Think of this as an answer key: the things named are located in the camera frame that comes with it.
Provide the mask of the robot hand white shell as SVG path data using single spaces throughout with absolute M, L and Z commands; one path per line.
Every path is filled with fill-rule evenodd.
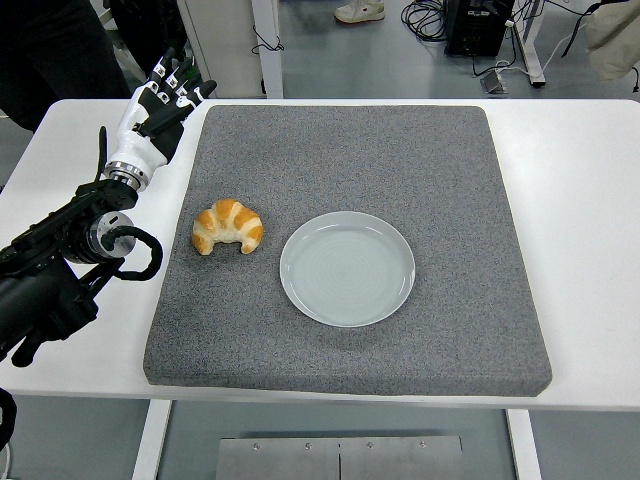
M 134 91 L 103 174 L 146 188 L 154 172 L 173 159 L 184 121 L 216 88 L 215 81 L 202 79 L 192 58 L 178 61 L 176 50 L 169 48 Z

